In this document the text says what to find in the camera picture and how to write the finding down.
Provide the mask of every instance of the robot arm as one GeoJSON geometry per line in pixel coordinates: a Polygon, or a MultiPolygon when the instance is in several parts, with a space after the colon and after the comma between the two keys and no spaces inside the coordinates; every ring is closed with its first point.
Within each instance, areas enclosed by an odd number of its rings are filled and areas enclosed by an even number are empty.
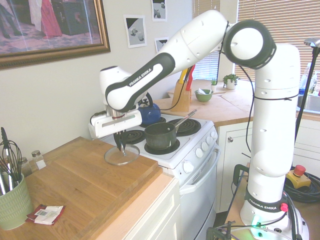
{"type": "Polygon", "coordinates": [[[104,88],[106,103],[116,111],[130,111],[151,86],[196,64],[214,48],[220,48],[227,27],[227,20],[218,11],[207,11],[196,17],[171,37],[146,65],[104,88]]]}
{"type": "MultiPolygon", "coordinates": [[[[119,67],[101,70],[100,84],[107,114],[94,119],[89,127],[96,129],[97,137],[103,137],[141,124],[136,108],[147,90],[164,77],[194,65],[210,52],[220,51],[222,42],[224,54],[231,62],[255,69],[250,177],[241,219],[251,225],[258,216],[260,223],[269,223],[283,215],[279,204],[293,160],[300,56],[292,45],[276,45],[261,23],[245,20],[231,26],[219,12],[209,10],[182,27],[134,74],[119,67]]],[[[290,235],[290,221],[285,217],[270,227],[281,228],[284,234],[290,235]]]]}
{"type": "Polygon", "coordinates": [[[103,69],[100,80],[108,82],[101,86],[107,105],[118,112],[130,111],[146,91],[164,77],[191,67],[210,52],[221,50],[225,34],[225,40],[229,40],[225,48],[227,57],[242,66],[250,64],[255,68],[259,66],[257,59],[264,59],[262,67],[265,59],[270,58],[270,51],[275,49],[269,32],[261,23],[250,20],[231,27],[220,12],[209,10],[182,27],[152,60],[128,78],[112,83],[105,74],[109,69],[103,69]],[[237,45],[231,46],[231,41],[235,40],[237,45]]]}

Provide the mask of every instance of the framed painting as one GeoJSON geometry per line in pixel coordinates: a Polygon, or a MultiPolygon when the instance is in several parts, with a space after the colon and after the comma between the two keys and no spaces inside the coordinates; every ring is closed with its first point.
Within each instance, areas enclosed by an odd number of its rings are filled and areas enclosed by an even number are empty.
{"type": "Polygon", "coordinates": [[[110,52],[103,0],[0,0],[0,69],[110,52]]]}

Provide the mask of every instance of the black coiled cable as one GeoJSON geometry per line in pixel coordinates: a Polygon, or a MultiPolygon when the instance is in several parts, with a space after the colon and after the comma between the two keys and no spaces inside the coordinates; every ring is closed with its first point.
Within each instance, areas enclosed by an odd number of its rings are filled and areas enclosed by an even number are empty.
{"type": "Polygon", "coordinates": [[[320,178],[305,172],[304,175],[311,180],[309,187],[301,187],[295,189],[290,183],[284,185],[284,191],[291,197],[293,201],[303,204],[313,204],[320,202],[320,178]]]}

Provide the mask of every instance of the white stove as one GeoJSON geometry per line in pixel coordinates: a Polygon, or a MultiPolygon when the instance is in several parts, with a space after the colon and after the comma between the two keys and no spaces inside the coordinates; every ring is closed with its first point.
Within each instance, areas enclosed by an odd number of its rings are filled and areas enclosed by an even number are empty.
{"type": "MultiPolygon", "coordinates": [[[[166,122],[181,119],[168,114],[162,114],[161,117],[166,122]]],[[[216,143],[218,134],[212,121],[196,118],[188,120],[195,120],[199,130],[187,136],[179,136],[179,130],[177,140],[180,145],[173,152],[149,153],[145,149],[145,139],[134,145],[139,148],[140,155],[157,161],[163,172],[179,179],[183,240],[205,240],[206,231],[213,226],[216,218],[216,174],[220,148],[216,143]]],[[[135,126],[126,131],[133,130],[143,132],[145,128],[135,126]]],[[[113,135],[100,140],[116,145],[113,135]]]]}

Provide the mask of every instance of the white wall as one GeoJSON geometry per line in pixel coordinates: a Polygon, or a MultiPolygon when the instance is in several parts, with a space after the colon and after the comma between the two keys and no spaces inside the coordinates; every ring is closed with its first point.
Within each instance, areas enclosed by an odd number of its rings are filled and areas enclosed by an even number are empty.
{"type": "MultiPolygon", "coordinates": [[[[171,37],[192,19],[191,0],[167,1],[168,22],[152,22],[151,0],[103,0],[110,53],[0,71],[0,126],[22,155],[43,154],[79,136],[90,139],[89,118],[104,110],[101,69],[134,72],[156,54],[154,38],[171,37]],[[123,15],[145,15],[147,46],[128,48],[123,15]]],[[[150,89],[160,99],[173,75],[150,89]]]]}
{"type": "MultiPolygon", "coordinates": [[[[221,0],[220,12],[230,24],[237,22],[238,0],[221,0]]],[[[224,54],[220,55],[218,81],[222,81],[225,75],[235,73],[235,64],[227,59],[224,54]]]]}

